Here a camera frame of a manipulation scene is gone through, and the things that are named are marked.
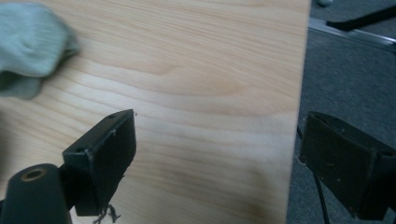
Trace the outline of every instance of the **carpeted floor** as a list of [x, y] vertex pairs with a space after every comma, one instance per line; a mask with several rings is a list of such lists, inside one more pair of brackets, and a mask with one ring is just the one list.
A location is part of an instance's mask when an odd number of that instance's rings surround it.
[[[311, 17], [343, 21], [396, 5], [396, 0], [334, 0], [326, 8], [316, 1]], [[362, 29], [396, 38], [396, 19]], [[343, 119], [396, 148], [396, 54], [365, 46], [337, 36], [308, 32], [299, 126], [304, 116], [318, 111]], [[300, 140], [296, 138], [295, 155]], [[331, 223], [392, 223], [396, 214], [388, 211], [384, 221], [353, 219], [324, 187]], [[288, 223], [324, 223], [312, 173], [293, 160]]]

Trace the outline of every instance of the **light wooden surface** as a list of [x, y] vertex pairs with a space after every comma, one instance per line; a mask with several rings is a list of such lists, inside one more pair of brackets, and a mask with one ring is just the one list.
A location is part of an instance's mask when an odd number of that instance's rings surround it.
[[81, 53], [34, 100], [0, 98], [1, 198], [19, 170], [61, 165], [101, 118], [133, 108], [118, 223], [285, 222], [309, 1], [40, 2]]

